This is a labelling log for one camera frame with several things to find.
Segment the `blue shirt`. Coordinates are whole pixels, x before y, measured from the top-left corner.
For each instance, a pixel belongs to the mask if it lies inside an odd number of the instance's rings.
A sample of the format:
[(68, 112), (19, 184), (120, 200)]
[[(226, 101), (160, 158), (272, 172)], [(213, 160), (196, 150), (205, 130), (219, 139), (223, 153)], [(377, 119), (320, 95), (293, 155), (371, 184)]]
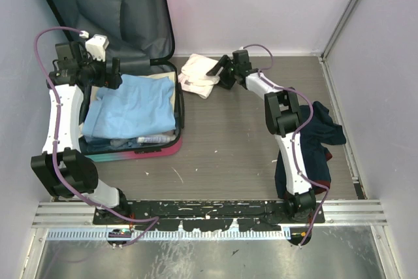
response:
[(99, 88), (82, 128), (85, 137), (133, 139), (172, 131), (175, 87), (169, 77), (121, 76), (118, 89)]

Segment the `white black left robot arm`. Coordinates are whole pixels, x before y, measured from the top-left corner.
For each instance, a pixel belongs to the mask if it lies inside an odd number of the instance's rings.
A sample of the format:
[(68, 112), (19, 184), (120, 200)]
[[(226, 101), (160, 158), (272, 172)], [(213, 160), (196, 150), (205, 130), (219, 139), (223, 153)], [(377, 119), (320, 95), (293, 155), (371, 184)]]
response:
[(52, 197), (80, 199), (107, 210), (114, 223), (123, 224), (131, 216), (125, 195), (99, 179), (94, 162), (81, 152), (79, 143), (90, 89), (105, 83), (105, 65), (76, 41), (57, 44), (56, 53), (46, 81), (51, 101), (48, 134), (42, 153), (31, 158), (31, 168)]

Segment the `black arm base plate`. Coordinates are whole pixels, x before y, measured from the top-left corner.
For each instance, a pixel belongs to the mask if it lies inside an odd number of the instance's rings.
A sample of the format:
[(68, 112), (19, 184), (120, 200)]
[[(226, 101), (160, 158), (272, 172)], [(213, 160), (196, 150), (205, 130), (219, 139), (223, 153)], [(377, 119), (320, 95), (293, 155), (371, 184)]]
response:
[(291, 217), (281, 201), (132, 201), (131, 218), (157, 216), (158, 231), (226, 231), (233, 223), (240, 232), (279, 231), (281, 224), (309, 224), (313, 213)]

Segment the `small clear vial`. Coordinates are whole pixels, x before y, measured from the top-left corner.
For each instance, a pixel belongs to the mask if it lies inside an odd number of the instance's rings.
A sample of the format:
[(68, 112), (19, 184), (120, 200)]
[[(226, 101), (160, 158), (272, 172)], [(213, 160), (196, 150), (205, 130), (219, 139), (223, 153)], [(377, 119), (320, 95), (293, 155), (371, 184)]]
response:
[(122, 147), (123, 145), (129, 144), (130, 140), (129, 139), (112, 139), (110, 141), (110, 145), (113, 148), (119, 148)]

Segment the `pink teal suitcase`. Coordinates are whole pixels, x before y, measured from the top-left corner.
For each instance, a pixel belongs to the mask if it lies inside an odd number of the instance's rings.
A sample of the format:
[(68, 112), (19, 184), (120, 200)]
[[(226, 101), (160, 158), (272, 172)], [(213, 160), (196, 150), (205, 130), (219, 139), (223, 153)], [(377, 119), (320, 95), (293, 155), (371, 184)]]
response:
[(85, 137), (79, 140), (83, 154), (94, 161), (117, 161), (175, 154), (182, 145), (184, 98), (176, 67), (171, 63), (175, 49), (174, 33), (167, 0), (46, 0), (68, 41), (78, 35), (74, 29), (91, 35), (105, 35), (110, 44), (106, 60), (120, 58), (123, 74), (148, 76), (175, 72), (175, 139), (168, 143), (142, 144), (140, 148), (94, 152), (86, 150)]

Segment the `pink white garment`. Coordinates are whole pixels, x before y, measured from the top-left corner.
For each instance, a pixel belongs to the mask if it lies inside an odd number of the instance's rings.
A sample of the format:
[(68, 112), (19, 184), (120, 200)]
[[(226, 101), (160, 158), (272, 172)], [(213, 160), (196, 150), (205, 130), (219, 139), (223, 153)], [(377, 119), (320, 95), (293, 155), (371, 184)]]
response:
[(208, 76), (206, 73), (214, 68), (217, 60), (191, 54), (178, 75), (182, 90), (197, 94), (202, 99), (207, 99), (213, 87), (219, 82), (218, 76)]

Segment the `beige cloth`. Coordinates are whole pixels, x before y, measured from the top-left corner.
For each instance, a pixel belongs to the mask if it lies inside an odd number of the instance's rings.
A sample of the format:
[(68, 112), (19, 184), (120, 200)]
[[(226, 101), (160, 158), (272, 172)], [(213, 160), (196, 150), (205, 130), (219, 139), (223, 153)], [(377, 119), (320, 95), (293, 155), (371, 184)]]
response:
[[(151, 74), (148, 76), (142, 76), (142, 78), (152, 78), (152, 79), (161, 79), (167, 77), (169, 78), (172, 83), (174, 84), (174, 86), (176, 86), (177, 84), (177, 79), (176, 79), (176, 73), (175, 72), (168, 72), (168, 73), (159, 73), (159, 74)], [(94, 101), (98, 100), (99, 98), (97, 97), (97, 92), (99, 91), (98, 87), (92, 87), (91, 89), (91, 94), (90, 94), (90, 104), (92, 104)], [(176, 105), (176, 92), (173, 91), (171, 98), (170, 98), (170, 103), (172, 105), (172, 109), (175, 110), (175, 105)]]

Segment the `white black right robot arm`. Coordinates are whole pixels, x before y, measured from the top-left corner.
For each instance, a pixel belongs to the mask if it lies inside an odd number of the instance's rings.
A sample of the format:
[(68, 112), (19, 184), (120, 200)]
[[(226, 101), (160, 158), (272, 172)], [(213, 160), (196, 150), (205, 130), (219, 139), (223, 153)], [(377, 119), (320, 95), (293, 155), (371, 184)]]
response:
[(263, 99), (265, 123), (278, 143), (285, 169), (287, 217), (295, 223), (304, 221), (310, 211), (315, 210), (316, 198), (302, 156), (300, 131), (305, 125), (298, 93), (273, 83), (262, 71), (254, 68), (247, 50), (236, 50), (232, 57), (222, 56), (206, 75), (218, 77), (218, 85), (222, 88), (229, 90), (237, 83)]

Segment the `dark blue patterned cloth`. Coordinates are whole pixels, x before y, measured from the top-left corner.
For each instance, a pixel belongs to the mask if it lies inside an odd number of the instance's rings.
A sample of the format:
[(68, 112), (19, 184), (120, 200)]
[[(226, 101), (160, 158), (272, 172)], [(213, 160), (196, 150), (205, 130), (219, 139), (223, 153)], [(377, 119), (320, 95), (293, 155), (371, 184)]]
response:
[(100, 138), (93, 138), (93, 137), (85, 137), (86, 140), (86, 150), (89, 153), (94, 152), (107, 152), (107, 151), (119, 151), (119, 150), (126, 150), (126, 149), (134, 149), (140, 148), (142, 144), (137, 143), (137, 139), (129, 139), (129, 144), (123, 145), (119, 148), (113, 148), (110, 145), (111, 139), (100, 139)]

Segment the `white plastic bottle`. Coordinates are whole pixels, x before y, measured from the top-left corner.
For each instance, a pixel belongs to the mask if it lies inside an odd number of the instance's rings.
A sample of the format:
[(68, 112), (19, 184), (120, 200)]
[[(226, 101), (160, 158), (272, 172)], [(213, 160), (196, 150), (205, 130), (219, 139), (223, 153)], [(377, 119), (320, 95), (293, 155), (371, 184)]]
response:
[(152, 135), (147, 137), (138, 137), (137, 143), (139, 144), (161, 144), (168, 143), (175, 139), (175, 136), (169, 135)]

